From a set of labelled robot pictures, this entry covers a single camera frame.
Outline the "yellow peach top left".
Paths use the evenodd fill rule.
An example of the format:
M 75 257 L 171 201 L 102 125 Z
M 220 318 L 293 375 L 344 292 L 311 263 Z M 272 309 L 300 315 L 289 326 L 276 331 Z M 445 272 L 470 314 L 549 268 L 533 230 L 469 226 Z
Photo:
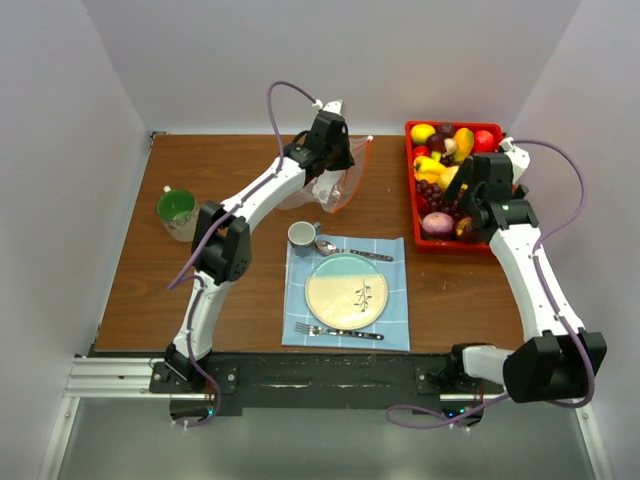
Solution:
M 428 139 L 436 133 L 436 129 L 427 123 L 418 123 L 411 127 L 410 137 L 415 146 L 425 146 Z

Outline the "grey mug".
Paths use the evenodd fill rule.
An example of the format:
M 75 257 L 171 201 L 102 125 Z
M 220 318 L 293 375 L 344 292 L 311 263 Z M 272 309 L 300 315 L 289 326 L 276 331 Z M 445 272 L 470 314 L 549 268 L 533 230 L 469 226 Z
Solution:
M 321 229 L 322 224 L 319 222 L 297 221 L 291 224 L 287 231 L 287 239 L 293 253 L 299 257 L 310 255 L 314 251 Z

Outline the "beige and teal plate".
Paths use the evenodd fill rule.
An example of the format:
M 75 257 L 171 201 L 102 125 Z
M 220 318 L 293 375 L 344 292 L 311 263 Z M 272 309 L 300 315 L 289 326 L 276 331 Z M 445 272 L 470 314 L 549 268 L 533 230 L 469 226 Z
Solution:
M 373 324 L 389 298 L 381 270 L 372 261 L 353 254 L 321 260 L 307 277 L 304 292 L 307 306 L 317 320 L 345 330 Z

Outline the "aluminium frame rail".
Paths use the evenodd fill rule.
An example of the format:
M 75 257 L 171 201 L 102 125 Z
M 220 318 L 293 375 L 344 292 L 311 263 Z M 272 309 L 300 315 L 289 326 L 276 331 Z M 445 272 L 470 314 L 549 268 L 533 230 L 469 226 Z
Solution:
M 137 398 L 150 395 L 158 358 L 76 358 L 63 393 L 69 398 Z

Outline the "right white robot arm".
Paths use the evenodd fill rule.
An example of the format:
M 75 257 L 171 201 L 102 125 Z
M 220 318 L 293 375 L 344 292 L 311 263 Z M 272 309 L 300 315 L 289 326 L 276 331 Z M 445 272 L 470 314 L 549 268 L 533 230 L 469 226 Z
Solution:
M 480 380 L 503 386 L 516 403 L 546 401 L 579 408 L 595 393 L 595 375 L 607 352 L 568 305 L 542 246 L 534 210 L 516 179 L 528 166 L 518 151 L 469 157 L 446 190 L 488 242 L 515 299 L 524 333 L 514 351 L 488 344 L 453 347 L 448 386 L 469 392 Z

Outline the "red plastic fruit tray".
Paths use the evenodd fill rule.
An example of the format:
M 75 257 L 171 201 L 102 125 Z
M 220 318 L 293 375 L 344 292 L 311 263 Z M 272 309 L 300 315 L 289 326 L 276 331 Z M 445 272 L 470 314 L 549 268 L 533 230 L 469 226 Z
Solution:
M 418 123 L 427 123 L 436 129 L 436 133 L 431 136 L 425 146 L 415 146 L 410 137 L 410 129 Z M 436 182 L 441 189 L 448 186 L 454 176 L 455 168 L 461 163 L 454 162 L 454 152 L 457 149 L 454 134 L 459 128 L 467 127 L 474 134 L 478 130 L 490 131 L 496 139 L 496 150 L 491 153 L 501 152 L 499 143 L 505 138 L 505 133 L 501 127 L 494 123 L 471 123 L 471 122 L 438 122 L 438 121 L 415 121 L 410 120 L 405 124 L 405 142 L 408 161 L 409 196 L 412 208 L 413 238 L 416 251 L 422 254 L 442 254 L 442 255 L 489 255 L 490 247 L 486 242 L 463 243 L 455 240 L 454 232 L 449 238 L 437 239 L 424 234 L 421 222 L 424 216 L 417 211 L 416 205 L 416 183 L 413 172 L 413 160 L 417 156 L 428 156 L 439 161 L 446 167 L 441 177 Z M 459 211 L 449 214 L 454 222 L 465 215 Z

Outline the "dark red mango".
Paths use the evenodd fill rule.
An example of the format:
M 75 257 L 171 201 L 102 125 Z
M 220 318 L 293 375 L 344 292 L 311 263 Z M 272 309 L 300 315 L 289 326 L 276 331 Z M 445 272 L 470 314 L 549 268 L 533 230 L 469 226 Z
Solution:
M 470 216 L 457 221 L 454 227 L 455 240 L 463 243 L 482 243 L 482 234 L 473 226 Z

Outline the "orange yellow mango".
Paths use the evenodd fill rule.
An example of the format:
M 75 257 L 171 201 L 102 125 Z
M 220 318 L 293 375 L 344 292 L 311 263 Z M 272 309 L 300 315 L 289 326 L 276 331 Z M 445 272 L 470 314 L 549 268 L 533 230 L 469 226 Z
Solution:
M 474 133 L 467 127 L 459 128 L 454 134 L 457 149 L 454 152 L 454 162 L 461 163 L 470 156 L 475 142 Z

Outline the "purple onion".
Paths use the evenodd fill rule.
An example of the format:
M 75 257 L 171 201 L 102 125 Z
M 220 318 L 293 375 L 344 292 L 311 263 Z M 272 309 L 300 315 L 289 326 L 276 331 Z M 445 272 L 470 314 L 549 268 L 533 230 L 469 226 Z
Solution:
M 424 234 L 428 237 L 443 239 L 453 235 L 454 219 L 443 212 L 432 212 L 425 215 L 421 222 Z

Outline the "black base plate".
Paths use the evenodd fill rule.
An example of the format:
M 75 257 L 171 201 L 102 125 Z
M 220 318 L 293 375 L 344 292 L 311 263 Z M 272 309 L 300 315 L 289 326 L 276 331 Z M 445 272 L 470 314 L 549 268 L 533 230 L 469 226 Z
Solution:
M 239 416 L 246 409 L 373 409 L 499 394 L 496 384 L 454 374 L 446 354 L 221 353 L 180 375 L 151 363 L 149 390 L 170 396 L 175 419 Z

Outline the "red apple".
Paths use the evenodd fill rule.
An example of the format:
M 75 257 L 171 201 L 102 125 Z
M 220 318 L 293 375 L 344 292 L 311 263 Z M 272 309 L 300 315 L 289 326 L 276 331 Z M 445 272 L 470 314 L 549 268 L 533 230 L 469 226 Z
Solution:
M 491 153 L 496 150 L 495 136 L 488 130 L 478 130 L 474 134 L 474 153 Z

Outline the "clear zip top bag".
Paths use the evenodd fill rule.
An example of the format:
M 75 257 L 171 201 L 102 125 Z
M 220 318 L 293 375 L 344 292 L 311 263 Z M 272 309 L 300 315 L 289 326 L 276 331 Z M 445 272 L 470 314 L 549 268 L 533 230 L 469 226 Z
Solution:
M 288 196 L 277 208 L 290 210 L 307 203 L 317 203 L 328 213 L 337 213 L 344 208 L 360 188 L 374 136 L 350 136 L 349 140 L 350 153 L 354 160 L 351 168 L 343 171 L 325 171 L 301 190 Z

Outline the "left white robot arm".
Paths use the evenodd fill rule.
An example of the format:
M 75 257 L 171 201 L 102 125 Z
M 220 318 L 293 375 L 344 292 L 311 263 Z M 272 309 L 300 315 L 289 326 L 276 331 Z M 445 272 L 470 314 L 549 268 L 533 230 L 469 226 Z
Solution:
M 185 392 L 200 390 L 207 380 L 204 360 L 212 351 L 215 325 L 231 287 L 248 270 L 251 236 L 279 204 L 327 171 L 354 166 L 348 127 L 332 111 L 317 113 L 301 144 L 292 142 L 284 157 L 242 191 L 222 203 L 209 201 L 199 211 L 192 242 L 192 294 L 183 323 L 165 351 L 173 382 Z

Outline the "purple grape bunch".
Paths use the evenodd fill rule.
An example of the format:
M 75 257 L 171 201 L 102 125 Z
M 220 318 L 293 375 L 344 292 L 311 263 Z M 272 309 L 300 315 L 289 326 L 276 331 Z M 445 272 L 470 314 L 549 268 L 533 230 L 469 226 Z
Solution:
M 416 183 L 416 205 L 421 216 L 431 213 L 455 213 L 455 203 L 444 200 L 444 191 L 437 183 L 421 180 Z

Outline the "yellow bell pepper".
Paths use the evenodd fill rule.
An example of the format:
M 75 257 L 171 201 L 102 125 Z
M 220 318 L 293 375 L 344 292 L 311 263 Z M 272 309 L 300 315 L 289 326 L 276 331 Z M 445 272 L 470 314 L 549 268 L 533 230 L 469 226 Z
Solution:
M 417 182 L 436 183 L 446 167 L 428 156 L 417 156 L 413 160 L 414 178 Z

